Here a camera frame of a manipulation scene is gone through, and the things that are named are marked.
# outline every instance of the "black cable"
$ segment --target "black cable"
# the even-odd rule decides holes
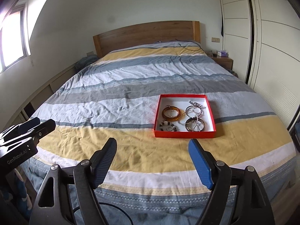
[[[112,207],[114,207],[114,208],[117,208],[118,210],[120,210],[121,212],[123,212],[123,213],[125,214],[126,217],[128,217],[128,219],[130,220],[131,225],[133,225],[133,221],[132,221],[132,219],[130,218],[130,216],[129,216],[125,211],[123,211],[121,208],[119,208],[119,207],[117,207],[117,206],[115,206],[115,205],[109,204],[109,203],[104,203],[104,202],[98,202],[98,203],[99,203],[100,205],[107,205],[107,206],[112,206]],[[80,209],[79,206],[78,206],[78,207],[75,207],[75,208],[73,209],[73,213],[77,212],[79,209]]]
[[[178,43],[178,44],[179,44],[182,48],[184,48],[184,49],[187,49],[187,50],[192,51],[192,52],[197,52],[197,51],[199,51],[200,49],[203,50],[203,49],[201,48],[201,46],[200,46],[198,43],[196,43],[195,41],[185,40],[185,41],[183,41],[183,42],[192,42],[192,43],[195,43],[197,46],[199,46],[199,49],[198,49],[198,50],[191,50],[191,49],[187,49],[186,47],[184,47],[184,46],[182,46],[180,43]]]

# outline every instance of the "bed cover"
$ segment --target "bed cover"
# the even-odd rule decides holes
[[[278,116],[244,82],[192,42],[136,46],[111,52],[81,70],[32,116],[53,119],[56,129],[22,167],[38,191],[50,165],[74,166],[114,137],[118,149],[95,194],[119,206],[134,224],[195,224],[209,197],[188,154],[188,139],[155,138],[160,94],[206,94],[216,137],[199,139],[231,167],[252,165],[272,200],[296,164],[293,142]],[[78,206],[70,186],[73,207]],[[231,188],[222,224],[230,215]],[[109,224],[130,224],[101,206]],[[80,212],[75,213],[83,224]]]

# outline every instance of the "wooden nightstand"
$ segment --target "wooden nightstand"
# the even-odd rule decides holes
[[[217,64],[222,66],[225,69],[231,69],[232,70],[232,65],[233,65],[233,60],[228,57],[210,57],[212,60],[214,60]]]

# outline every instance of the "window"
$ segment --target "window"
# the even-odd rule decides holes
[[[14,9],[0,30],[0,72],[26,57],[23,32],[23,8]]]

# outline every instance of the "bracelet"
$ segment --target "bracelet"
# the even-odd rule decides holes
[[[161,131],[163,131],[164,129],[163,129],[163,125],[165,126],[167,121],[165,121],[165,120],[163,120],[162,122],[161,122],[161,124],[159,125],[159,128],[160,128],[160,130]],[[173,132],[177,132],[177,129],[176,129],[176,127],[174,126],[174,124],[171,124],[170,122],[167,122],[167,131],[169,131],[169,132],[171,132],[172,130],[173,130]]]
[[[200,110],[200,112],[199,113],[197,113],[197,112],[195,112],[195,109],[199,109]],[[189,114],[188,114],[188,112],[193,112],[194,113],[194,116],[193,117],[191,117]],[[196,106],[188,106],[186,109],[185,109],[185,114],[189,117],[189,118],[194,118],[195,116],[197,116],[198,115],[198,117],[200,117],[201,115],[202,115],[202,109],[201,108],[199,108],[199,107],[196,107]]]
[[[195,127],[193,128],[193,129],[191,129],[191,128],[189,128],[188,127],[188,124],[189,123],[191,123],[191,122],[193,122],[193,121],[197,121],[198,120],[198,122],[201,122],[202,123],[202,125],[203,125],[203,128],[202,129],[200,129],[200,127],[199,127],[199,125],[198,125],[198,122],[196,123],[196,125],[195,125],[195,127],[196,126],[198,126],[198,131],[196,131],[195,130]],[[185,122],[185,128],[186,128],[186,130],[188,131],[188,132],[201,132],[201,131],[203,131],[204,130],[204,127],[205,127],[205,123],[204,123],[204,121],[202,120],[202,119],[197,119],[197,118],[189,118],[186,122]]]
[[[177,115],[174,117],[170,117],[170,115],[168,114],[168,116],[166,116],[166,111],[172,110],[173,112],[177,112]],[[180,109],[178,107],[175,106],[167,106],[163,109],[161,115],[163,116],[163,119],[166,119],[170,122],[175,122],[177,121],[181,116],[180,116]]]

